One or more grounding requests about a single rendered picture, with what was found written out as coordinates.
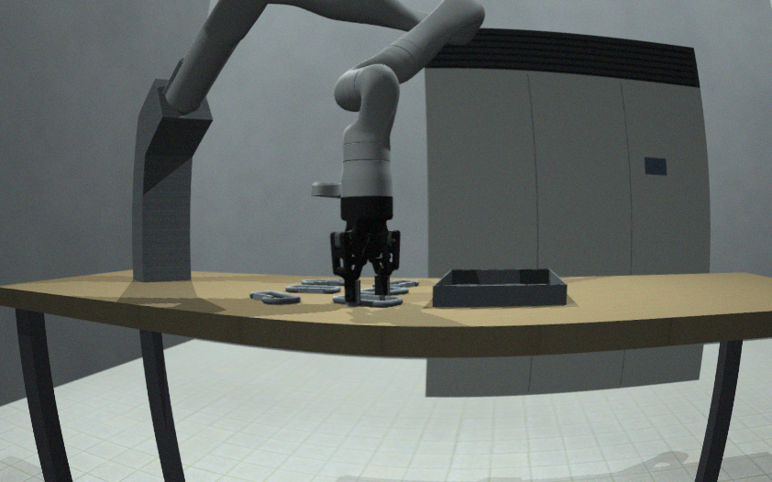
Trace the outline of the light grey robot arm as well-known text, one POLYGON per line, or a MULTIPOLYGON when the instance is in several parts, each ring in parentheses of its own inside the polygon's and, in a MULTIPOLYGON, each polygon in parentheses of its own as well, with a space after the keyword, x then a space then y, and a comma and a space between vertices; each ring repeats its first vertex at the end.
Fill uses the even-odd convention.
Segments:
POLYGON ((358 119, 343 134, 341 183, 315 182, 311 191, 312 196, 330 198, 392 197, 390 134, 399 84, 413 78, 446 43, 470 43, 485 18, 482 4, 443 0, 426 13, 399 0, 218 0, 163 91, 173 108, 184 113, 200 108, 267 4, 294 5, 334 20, 407 31, 338 79, 336 102, 347 111, 359 112, 358 119))

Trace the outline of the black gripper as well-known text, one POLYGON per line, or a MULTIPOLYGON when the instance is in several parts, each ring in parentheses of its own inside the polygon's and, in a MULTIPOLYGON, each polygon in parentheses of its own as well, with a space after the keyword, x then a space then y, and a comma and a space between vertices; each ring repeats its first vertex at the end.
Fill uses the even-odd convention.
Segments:
POLYGON ((378 274, 375 276, 375 295, 390 296, 390 275, 399 268, 401 237, 399 230, 387 228, 386 222, 392 217, 391 196, 341 198, 341 219, 347 222, 346 230, 331 233, 330 241, 333 273, 344 279, 347 306, 361 304, 358 279, 367 261, 378 274), (340 267, 341 258, 344 267, 340 267), (355 265, 354 270, 352 265, 355 265))

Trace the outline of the grey carabiner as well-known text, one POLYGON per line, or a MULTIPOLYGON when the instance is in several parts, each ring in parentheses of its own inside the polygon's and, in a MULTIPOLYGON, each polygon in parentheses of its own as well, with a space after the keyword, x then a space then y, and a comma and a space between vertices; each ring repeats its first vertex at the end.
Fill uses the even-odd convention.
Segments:
MULTIPOLYGON (((375 288, 370 289, 363 289, 364 291, 361 291, 360 294, 368 294, 368 295, 375 295, 375 288), (371 291, 371 292, 369 292, 371 291)), ((390 287, 390 296, 391 295, 399 295, 399 294, 406 294, 409 290, 407 288, 400 288, 400 287, 390 287)))
MULTIPOLYGON (((361 304, 360 304, 361 306, 391 307, 391 306, 395 306, 403 303, 403 299, 400 297, 360 294, 360 298, 361 298, 361 304)), ((346 304, 345 295, 333 297, 333 302, 346 304)))
MULTIPOLYGON (((414 287, 418 286, 419 281, 416 280, 394 280, 390 281, 390 287, 400 287, 400 288, 408 288, 408 287, 414 287)), ((372 287, 375 288, 375 283, 372 284, 372 287)))
POLYGON ((302 280, 302 284, 316 286, 345 286, 345 282, 342 279, 306 279, 302 280))
POLYGON ((291 285, 287 286, 286 291, 298 293, 336 293, 341 291, 338 286, 316 286, 316 285, 291 285), (297 288, 291 288, 297 287, 297 288), (298 288, 301 287, 301 288, 298 288))
POLYGON ((277 291, 253 291, 249 294, 249 297, 255 300, 261 300, 262 302, 267 304, 288 304, 288 303, 298 303, 301 301, 301 297, 299 296, 277 292, 277 291), (277 297, 277 298, 274 298, 274 297, 277 297))

